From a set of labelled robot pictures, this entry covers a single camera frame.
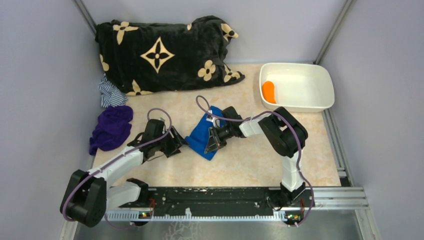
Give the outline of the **blue towel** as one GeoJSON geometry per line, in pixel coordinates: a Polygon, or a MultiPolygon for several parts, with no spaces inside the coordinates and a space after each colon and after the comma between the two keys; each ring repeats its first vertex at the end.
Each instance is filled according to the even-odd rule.
{"type": "Polygon", "coordinates": [[[207,114],[205,113],[198,124],[194,127],[190,135],[185,137],[188,146],[204,159],[211,161],[217,150],[205,153],[205,149],[209,140],[209,128],[213,126],[211,121],[207,120],[207,114]]]}

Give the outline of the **orange towel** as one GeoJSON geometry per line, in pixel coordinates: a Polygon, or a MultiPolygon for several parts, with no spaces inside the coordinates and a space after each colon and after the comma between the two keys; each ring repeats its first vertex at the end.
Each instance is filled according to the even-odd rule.
{"type": "Polygon", "coordinates": [[[271,104],[276,104],[275,85],[271,81],[265,81],[262,86],[262,96],[264,100],[271,104]]]}

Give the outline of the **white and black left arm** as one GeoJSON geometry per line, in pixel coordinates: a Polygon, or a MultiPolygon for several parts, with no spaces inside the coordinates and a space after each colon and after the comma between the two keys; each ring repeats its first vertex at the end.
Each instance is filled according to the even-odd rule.
{"type": "Polygon", "coordinates": [[[60,213],[67,221],[92,228],[108,211],[129,203],[151,207],[153,199],[147,183],[136,178],[129,178],[121,185],[115,183],[157,152],[169,158],[179,154],[181,147],[186,145],[188,142],[173,126],[166,128],[162,120],[150,119],[145,130],[117,156],[98,167],[72,173],[59,207],[60,213]]]}

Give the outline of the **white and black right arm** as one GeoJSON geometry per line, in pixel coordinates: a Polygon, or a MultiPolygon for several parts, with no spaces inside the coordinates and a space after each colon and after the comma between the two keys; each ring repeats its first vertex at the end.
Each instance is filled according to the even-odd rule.
{"type": "Polygon", "coordinates": [[[222,110],[221,116],[208,110],[206,120],[212,122],[212,126],[208,129],[205,153],[225,147],[227,140],[233,137],[266,136],[273,150],[282,157],[284,167],[279,197],[270,206],[280,210],[282,207],[295,206],[301,200],[306,180],[300,173],[300,161],[309,135],[306,128],[284,107],[242,119],[230,106],[222,110]]]}

